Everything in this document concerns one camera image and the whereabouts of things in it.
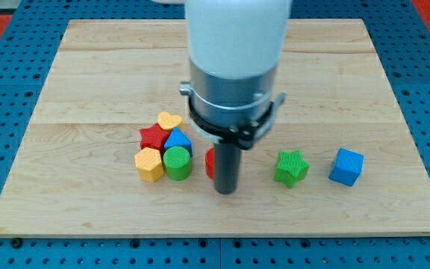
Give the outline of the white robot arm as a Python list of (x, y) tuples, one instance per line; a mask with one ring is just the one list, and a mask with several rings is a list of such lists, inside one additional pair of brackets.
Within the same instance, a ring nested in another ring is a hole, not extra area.
[(272, 128), (284, 93), (274, 96), (291, 12), (286, 0), (183, 0), (196, 131), (214, 143), (214, 187), (237, 189), (240, 156)]

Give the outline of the silver cylinder with black clamp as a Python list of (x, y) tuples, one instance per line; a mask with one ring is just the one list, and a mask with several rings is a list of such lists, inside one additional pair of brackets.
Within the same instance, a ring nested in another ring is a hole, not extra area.
[(274, 93), (276, 68), (245, 78), (223, 78), (190, 63), (190, 81), (179, 91), (187, 97), (195, 130), (212, 143), (248, 150), (273, 127), (286, 94)]

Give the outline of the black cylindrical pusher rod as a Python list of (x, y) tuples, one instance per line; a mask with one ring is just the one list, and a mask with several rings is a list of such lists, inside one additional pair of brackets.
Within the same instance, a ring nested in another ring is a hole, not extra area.
[(231, 194), (237, 189), (241, 149), (229, 143), (214, 145), (214, 187), (220, 194)]

